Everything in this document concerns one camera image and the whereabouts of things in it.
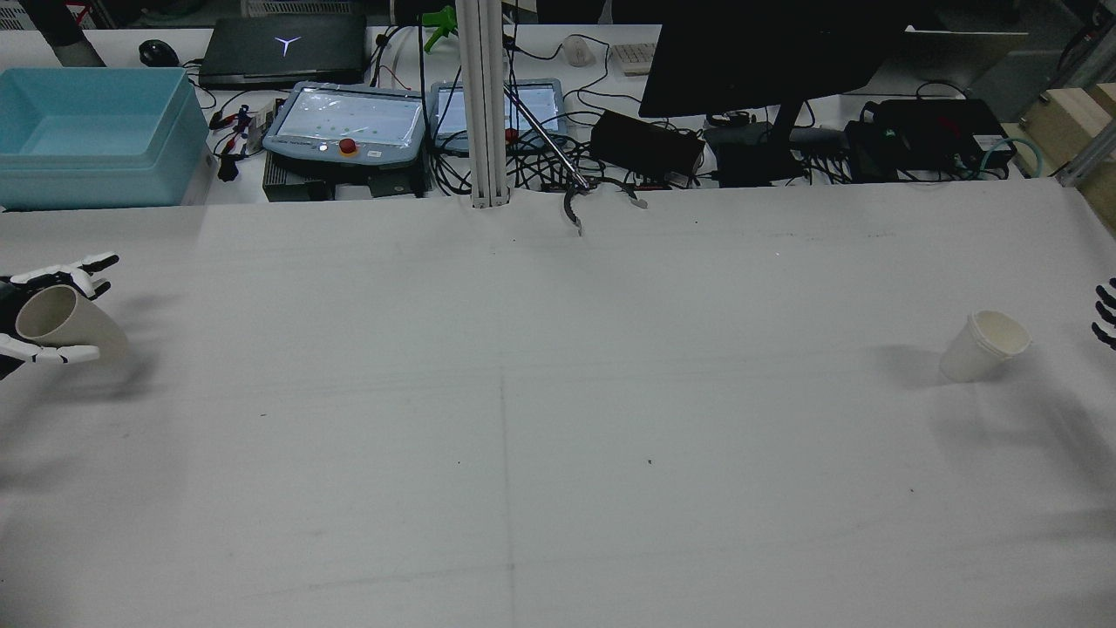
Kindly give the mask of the right robot dexterous hand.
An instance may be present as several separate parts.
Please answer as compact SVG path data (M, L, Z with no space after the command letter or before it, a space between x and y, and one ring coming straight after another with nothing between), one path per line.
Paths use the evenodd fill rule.
M1115 351L1115 294L1116 279L1109 278L1107 282L1096 286L1096 301L1093 309L1096 313L1095 321L1091 322L1091 334L1103 345Z

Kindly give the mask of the left robot dexterous hand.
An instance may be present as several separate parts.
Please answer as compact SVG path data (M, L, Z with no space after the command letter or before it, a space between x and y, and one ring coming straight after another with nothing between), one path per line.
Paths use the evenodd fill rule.
M114 251L90 257L67 265L47 265L23 274L1 277L1 378L7 378L25 363L87 363L99 360L104 351L94 345L48 347L17 332L17 313L32 297L52 286L66 286L92 301L110 290L106 279L94 274L119 262Z

